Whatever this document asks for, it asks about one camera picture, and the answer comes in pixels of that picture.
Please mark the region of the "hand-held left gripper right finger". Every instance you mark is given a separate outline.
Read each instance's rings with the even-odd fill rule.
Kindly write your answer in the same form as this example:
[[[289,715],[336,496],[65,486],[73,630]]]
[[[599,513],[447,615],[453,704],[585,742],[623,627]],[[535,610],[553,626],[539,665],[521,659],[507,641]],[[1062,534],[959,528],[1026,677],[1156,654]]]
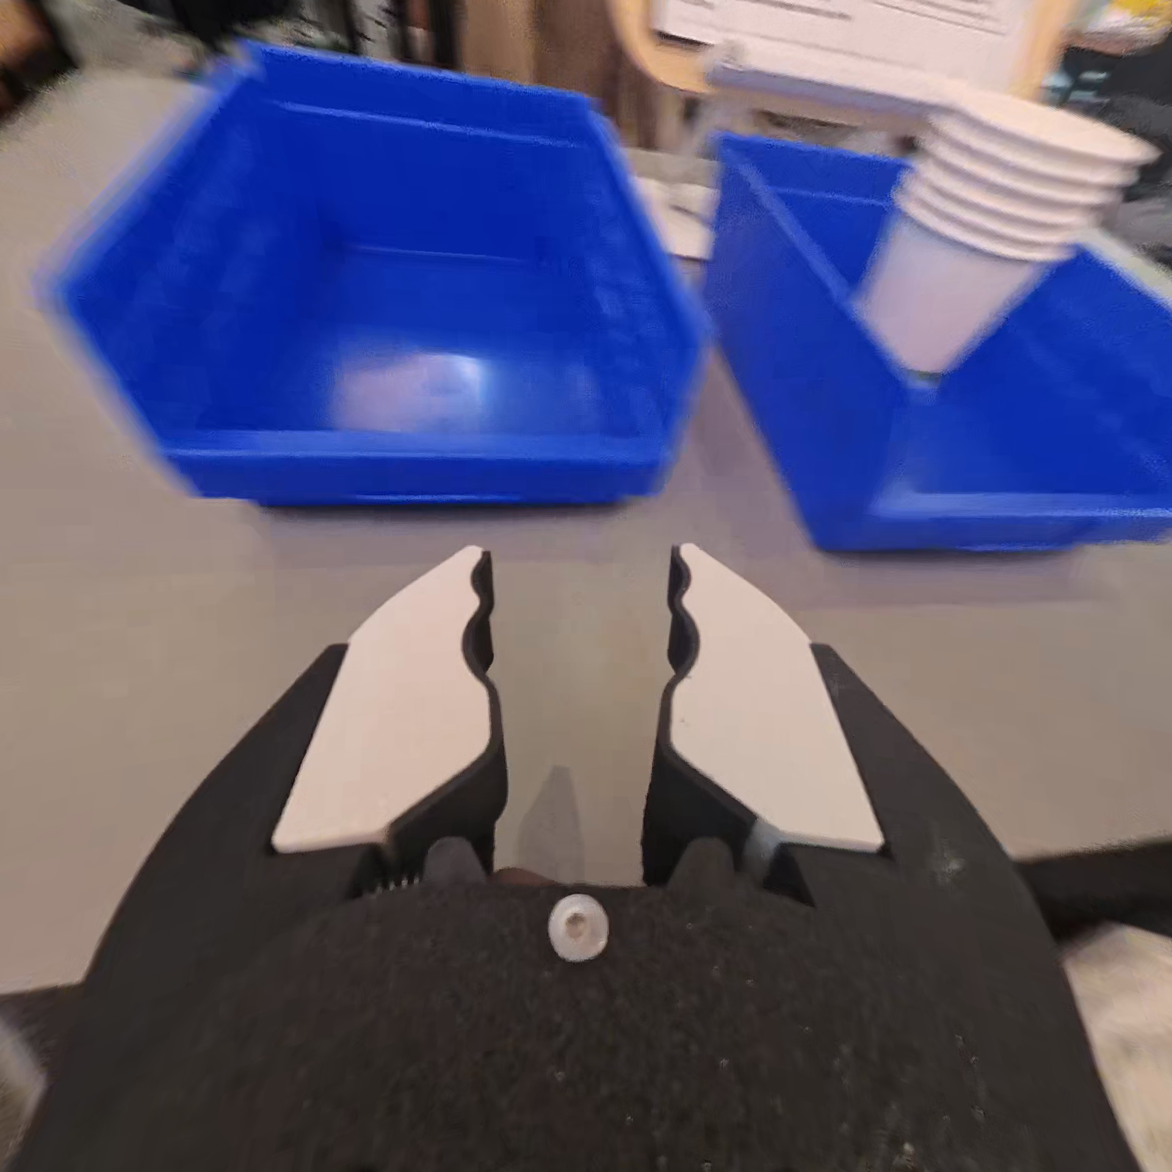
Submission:
[[[670,552],[670,679],[642,817],[642,880],[719,839],[761,885],[804,881],[795,845],[880,856],[881,820],[806,630],[696,542]]]

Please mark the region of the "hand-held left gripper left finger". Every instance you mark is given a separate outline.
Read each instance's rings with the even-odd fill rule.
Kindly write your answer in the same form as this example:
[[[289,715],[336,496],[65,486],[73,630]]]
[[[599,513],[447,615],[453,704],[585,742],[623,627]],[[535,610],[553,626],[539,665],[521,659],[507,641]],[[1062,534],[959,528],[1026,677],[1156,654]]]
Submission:
[[[393,594],[349,637],[271,845],[375,846],[418,876],[436,841],[492,856],[507,800],[489,549],[464,546]]]

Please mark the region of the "blue plastic bin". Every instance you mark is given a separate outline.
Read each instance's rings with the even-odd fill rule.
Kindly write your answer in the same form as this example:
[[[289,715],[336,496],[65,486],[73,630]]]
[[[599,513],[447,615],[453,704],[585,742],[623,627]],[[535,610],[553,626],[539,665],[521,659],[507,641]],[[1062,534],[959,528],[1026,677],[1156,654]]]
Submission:
[[[726,133],[705,301],[811,541],[1054,550],[1171,527],[1170,281],[1082,246],[940,384],[855,292],[905,163]]]
[[[587,96],[256,41],[44,288],[192,489],[267,507],[652,493],[709,347]]]

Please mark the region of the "cluster of white cups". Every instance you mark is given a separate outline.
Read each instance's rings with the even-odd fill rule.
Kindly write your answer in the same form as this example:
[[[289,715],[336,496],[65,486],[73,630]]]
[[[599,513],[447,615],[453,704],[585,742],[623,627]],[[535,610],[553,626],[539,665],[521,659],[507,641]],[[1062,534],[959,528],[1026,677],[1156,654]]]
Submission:
[[[860,313],[906,369],[954,369],[1159,154],[1078,111],[955,89],[894,189]]]

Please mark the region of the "instruction sheet on tablet stand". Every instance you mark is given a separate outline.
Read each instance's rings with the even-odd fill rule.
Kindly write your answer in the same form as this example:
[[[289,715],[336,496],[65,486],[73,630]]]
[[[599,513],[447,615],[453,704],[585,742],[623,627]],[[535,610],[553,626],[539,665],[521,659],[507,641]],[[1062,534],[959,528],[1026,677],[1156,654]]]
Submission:
[[[764,164],[767,179],[793,203],[827,196],[850,210],[850,228],[832,232],[853,281],[877,238],[915,137],[955,89],[973,87],[1037,97],[1065,44],[1076,2],[1016,4],[1014,31],[984,62],[966,57],[947,65],[906,65],[856,52],[809,48],[776,40],[707,45],[658,33],[652,2],[609,2],[627,58],[666,90],[668,144],[638,164],[640,186],[670,253],[694,262],[711,255],[715,204],[723,179],[726,136],[761,146],[768,133],[756,119],[783,124],[795,150]]]

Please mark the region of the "printed instruction sheet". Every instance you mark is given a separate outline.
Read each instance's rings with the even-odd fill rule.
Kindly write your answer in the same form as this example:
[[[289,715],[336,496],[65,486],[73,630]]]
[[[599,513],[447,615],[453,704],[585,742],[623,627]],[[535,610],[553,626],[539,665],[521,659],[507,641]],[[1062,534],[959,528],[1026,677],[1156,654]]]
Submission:
[[[1015,29],[1004,1],[654,1],[665,36],[715,45],[776,40],[915,66],[984,62]]]

